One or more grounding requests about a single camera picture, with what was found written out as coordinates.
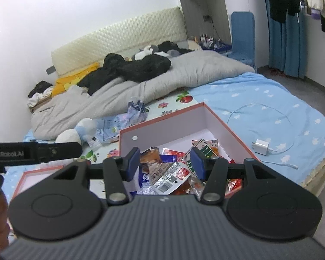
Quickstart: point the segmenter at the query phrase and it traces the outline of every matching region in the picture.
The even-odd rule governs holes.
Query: headboard
[[[102,65],[108,53],[132,56],[134,50],[146,45],[186,38],[179,7],[169,8],[114,23],[80,37],[53,51],[52,61],[60,77],[94,62]]]

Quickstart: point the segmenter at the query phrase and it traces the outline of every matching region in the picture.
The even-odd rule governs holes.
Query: barcode
[[[163,184],[159,190],[162,192],[166,192],[170,187],[172,187],[173,185],[169,182],[165,182],[165,184]]]
[[[177,181],[177,178],[175,176],[171,176],[169,180],[170,182],[174,183],[175,181]]]

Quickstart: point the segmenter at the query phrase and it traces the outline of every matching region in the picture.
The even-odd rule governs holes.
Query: snack package
[[[175,150],[163,148],[162,149],[162,154],[176,155],[177,156],[177,161],[185,163],[185,161],[184,161],[185,153],[182,153],[180,151],[175,151]]]
[[[161,154],[160,158],[162,162],[176,162],[178,161],[177,155]]]
[[[197,177],[194,176],[190,176],[188,178],[188,182],[191,188],[191,194],[195,194],[198,200],[200,200],[201,194],[203,192],[203,189],[205,188],[206,183],[201,182]]]
[[[217,156],[214,151],[207,145],[206,141],[204,139],[201,139],[200,141],[198,141],[197,143],[193,144],[193,147],[198,148],[206,157],[212,157],[212,158],[217,158],[219,156]],[[197,176],[196,172],[193,168],[193,165],[191,164],[191,160],[190,160],[190,150],[188,150],[185,155],[184,155],[184,160],[185,160],[185,164],[188,166],[191,174],[193,176]]]
[[[190,171],[181,162],[168,162],[162,163],[159,166],[155,165],[155,172],[152,174],[151,185],[155,188],[158,194],[171,194],[177,190],[187,179],[190,177]],[[185,189],[181,189],[181,193],[185,192],[189,188],[185,185]]]
[[[160,164],[165,162],[175,162],[177,156],[159,154],[159,149],[151,147],[141,153],[140,168],[139,168],[139,186],[141,190],[137,194],[156,194],[154,188],[150,184],[149,167],[153,164]]]
[[[225,195],[229,194],[234,189],[238,187],[242,187],[242,180],[241,179],[229,179],[228,184],[226,186]]]
[[[192,140],[191,143],[194,146],[196,143],[198,143],[198,141]],[[222,157],[218,151],[218,140],[206,141],[206,144],[212,149],[212,151],[216,154],[216,156]]]

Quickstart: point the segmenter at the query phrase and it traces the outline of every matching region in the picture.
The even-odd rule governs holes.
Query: white plush toy
[[[155,45],[148,45],[148,46],[145,46],[143,48],[143,51],[140,51],[138,52],[137,54],[135,54],[133,57],[132,57],[132,60],[141,60],[143,59],[145,56],[148,56],[148,55],[151,55],[155,52],[157,52],[159,49],[158,49],[158,46],[155,46]]]
[[[83,145],[85,142],[89,144],[91,149],[95,151],[101,146],[100,141],[95,137],[96,122],[90,118],[84,118],[75,126],[74,129],[68,129],[62,132],[55,140],[56,143],[78,142]]]

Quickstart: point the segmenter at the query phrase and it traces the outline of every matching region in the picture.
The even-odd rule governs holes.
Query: open box
[[[244,142],[204,102],[142,122],[120,131],[121,156],[137,146],[141,152],[156,146],[187,152],[192,140],[217,140],[219,153],[224,158],[243,163],[249,157],[258,158]],[[125,183],[128,191],[138,190],[138,175]]]

